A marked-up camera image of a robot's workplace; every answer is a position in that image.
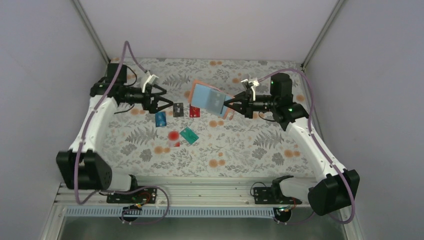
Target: red object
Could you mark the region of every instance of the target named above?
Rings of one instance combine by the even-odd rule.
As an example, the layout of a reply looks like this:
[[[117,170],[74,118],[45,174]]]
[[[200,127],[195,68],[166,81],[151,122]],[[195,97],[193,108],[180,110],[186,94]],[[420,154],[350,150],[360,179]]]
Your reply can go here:
[[[180,133],[177,131],[170,131],[168,133],[168,146],[170,148],[180,146]]]
[[[200,118],[200,108],[190,104],[190,118]]]
[[[177,141],[180,138],[180,134],[177,131],[170,131],[168,133],[168,139],[170,141]]]

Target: card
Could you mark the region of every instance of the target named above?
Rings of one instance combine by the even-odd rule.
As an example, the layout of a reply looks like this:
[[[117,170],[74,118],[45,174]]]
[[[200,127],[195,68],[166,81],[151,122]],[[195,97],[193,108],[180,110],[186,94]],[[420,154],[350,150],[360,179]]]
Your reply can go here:
[[[184,106],[182,102],[174,103],[173,104],[173,117],[184,117]]]
[[[200,118],[200,108],[190,104],[190,118]]]
[[[227,95],[223,92],[211,89],[207,99],[206,110],[211,114],[220,116],[223,113],[226,96]]]
[[[194,142],[196,142],[199,137],[194,133],[189,127],[186,127],[184,130],[182,130],[179,134],[187,140],[187,142],[191,145]]]
[[[165,127],[167,125],[167,116],[164,111],[157,112],[154,115],[154,121],[156,122],[156,127]]]

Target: metal base plate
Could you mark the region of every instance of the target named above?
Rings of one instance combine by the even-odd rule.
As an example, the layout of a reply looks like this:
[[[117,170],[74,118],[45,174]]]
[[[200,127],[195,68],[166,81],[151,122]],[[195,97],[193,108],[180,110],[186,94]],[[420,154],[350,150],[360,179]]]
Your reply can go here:
[[[290,204],[293,205],[300,205],[302,204],[302,201],[299,199],[294,199],[293,201],[292,197],[284,196],[280,202],[276,201],[270,187],[254,187],[253,188],[253,195],[254,195],[254,204],[257,205],[275,205],[275,204]]]
[[[142,191],[136,192],[134,194],[123,195],[123,194],[109,194],[107,196],[106,202],[108,204],[138,204],[146,201],[146,194],[141,194],[143,192],[147,192],[151,195],[150,200],[147,204],[155,204],[156,203],[156,188],[146,188]]]

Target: orange flower pattern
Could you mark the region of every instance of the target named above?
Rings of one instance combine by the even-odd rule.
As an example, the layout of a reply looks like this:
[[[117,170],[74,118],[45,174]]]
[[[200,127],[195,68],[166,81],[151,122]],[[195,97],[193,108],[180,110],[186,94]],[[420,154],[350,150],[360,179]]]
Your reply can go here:
[[[313,176],[302,149],[278,124],[264,121],[255,112],[253,119],[231,113],[226,119],[200,110],[200,117],[189,117],[188,98],[194,79],[235,95],[242,91],[240,77],[254,73],[261,78],[278,69],[296,68],[294,62],[140,58],[139,63],[154,69],[157,84],[167,90],[165,98],[184,104],[184,117],[166,112],[166,127],[155,126],[155,115],[136,104],[129,112],[111,119],[103,143],[112,168],[142,176],[179,177],[297,177]],[[138,76],[142,72],[126,58],[124,64]],[[306,107],[306,93],[300,76],[287,72],[293,80],[294,100]],[[134,81],[129,74],[128,83]],[[256,87],[258,94],[269,94],[270,81]],[[127,104],[119,107],[128,109]],[[262,117],[270,118],[269,113]],[[189,127],[199,139],[193,144],[179,136],[180,146],[171,146],[168,133]]]

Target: black card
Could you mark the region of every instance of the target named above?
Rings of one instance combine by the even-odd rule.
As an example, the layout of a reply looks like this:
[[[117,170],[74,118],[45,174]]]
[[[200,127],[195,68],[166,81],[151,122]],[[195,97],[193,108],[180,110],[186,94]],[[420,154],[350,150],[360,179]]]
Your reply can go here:
[[[182,102],[173,104],[173,116],[174,118],[184,117],[184,106]]]

